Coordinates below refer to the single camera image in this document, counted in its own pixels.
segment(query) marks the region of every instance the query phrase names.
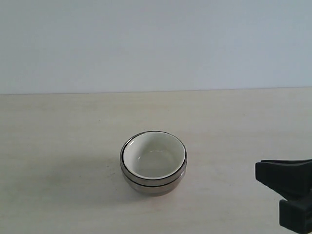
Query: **light wooden tabletop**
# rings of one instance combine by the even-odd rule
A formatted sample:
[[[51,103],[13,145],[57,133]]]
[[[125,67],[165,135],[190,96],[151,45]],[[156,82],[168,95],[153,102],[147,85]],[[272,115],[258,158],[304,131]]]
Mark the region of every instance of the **light wooden tabletop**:
[[[146,130],[188,151],[165,196],[121,175],[123,143]],[[292,233],[254,164],[311,152],[312,88],[0,96],[0,233]]]

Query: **metal bowl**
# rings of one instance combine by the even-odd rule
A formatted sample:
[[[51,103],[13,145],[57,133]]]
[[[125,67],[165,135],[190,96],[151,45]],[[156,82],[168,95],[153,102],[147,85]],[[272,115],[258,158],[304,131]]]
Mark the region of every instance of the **metal bowl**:
[[[164,195],[172,191],[186,172],[187,153],[174,135],[147,131],[131,137],[120,152],[123,176],[136,191]]]

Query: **table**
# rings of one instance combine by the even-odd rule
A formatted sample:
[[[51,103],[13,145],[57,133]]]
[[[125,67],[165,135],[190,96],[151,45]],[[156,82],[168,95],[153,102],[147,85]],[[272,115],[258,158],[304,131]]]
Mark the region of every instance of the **table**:
[[[145,197],[119,151],[163,130],[188,151],[180,185]],[[0,96],[1,234],[287,234],[262,159],[312,152],[312,88]]]

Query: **white wall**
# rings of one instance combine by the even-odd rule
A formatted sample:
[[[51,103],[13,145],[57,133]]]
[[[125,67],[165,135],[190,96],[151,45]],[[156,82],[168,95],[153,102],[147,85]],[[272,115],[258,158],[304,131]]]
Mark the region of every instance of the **white wall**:
[[[1,0],[0,93],[312,85],[311,0]]]

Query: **wall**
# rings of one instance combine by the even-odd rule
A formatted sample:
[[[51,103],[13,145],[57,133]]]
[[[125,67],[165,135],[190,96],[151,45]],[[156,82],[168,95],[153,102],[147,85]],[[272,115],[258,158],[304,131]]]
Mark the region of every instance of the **wall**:
[[[0,94],[312,85],[311,0],[1,0]]]

